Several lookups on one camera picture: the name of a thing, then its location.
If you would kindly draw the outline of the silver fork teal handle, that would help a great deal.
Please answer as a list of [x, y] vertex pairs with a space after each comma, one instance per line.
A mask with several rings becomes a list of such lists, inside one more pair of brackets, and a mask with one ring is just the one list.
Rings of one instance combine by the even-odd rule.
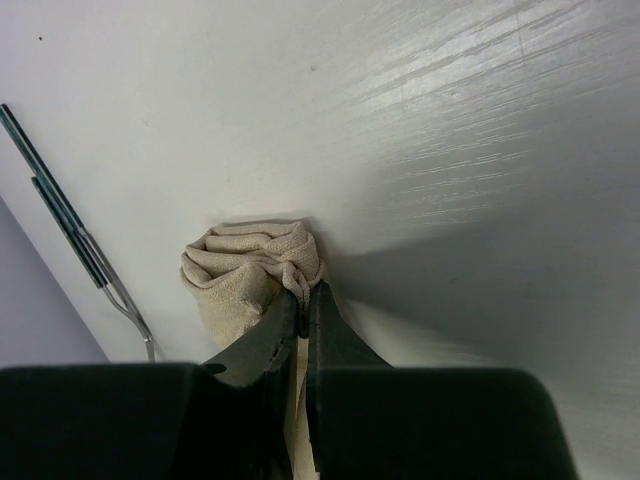
[[101, 290], [112, 306], [134, 325], [142, 337], [148, 361], [155, 362], [154, 339], [146, 323], [138, 315], [133, 313], [131, 307], [122, 298], [121, 292], [112, 284], [111, 278], [107, 273], [107, 268], [97, 259], [96, 254], [90, 252], [86, 241], [81, 238], [79, 230], [72, 226], [72, 222], [63, 213], [62, 208], [57, 205], [57, 202], [54, 200], [54, 194], [45, 186], [44, 181], [34, 176], [31, 178], [31, 183], [96, 288]]

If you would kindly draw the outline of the beige cloth napkin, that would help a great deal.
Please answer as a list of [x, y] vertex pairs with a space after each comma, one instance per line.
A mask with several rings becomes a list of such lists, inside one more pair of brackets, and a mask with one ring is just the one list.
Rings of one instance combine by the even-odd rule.
[[220, 347], [203, 364], [223, 438], [217, 479], [317, 479], [306, 412], [309, 309], [326, 277], [300, 222], [216, 226], [185, 247], [180, 277]]

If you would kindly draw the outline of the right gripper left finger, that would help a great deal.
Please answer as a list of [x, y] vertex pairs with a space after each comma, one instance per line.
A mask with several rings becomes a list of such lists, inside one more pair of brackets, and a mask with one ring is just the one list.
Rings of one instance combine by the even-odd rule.
[[298, 306], [280, 292], [205, 363], [1, 373], [5, 479], [288, 479]]

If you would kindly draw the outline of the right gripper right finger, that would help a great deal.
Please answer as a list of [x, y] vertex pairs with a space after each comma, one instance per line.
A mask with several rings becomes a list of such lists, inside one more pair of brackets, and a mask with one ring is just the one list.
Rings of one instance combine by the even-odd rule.
[[574, 479], [552, 399], [531, 374], [398, 368], [318, 284], [309, 316], [306, 411], [323, 479]]

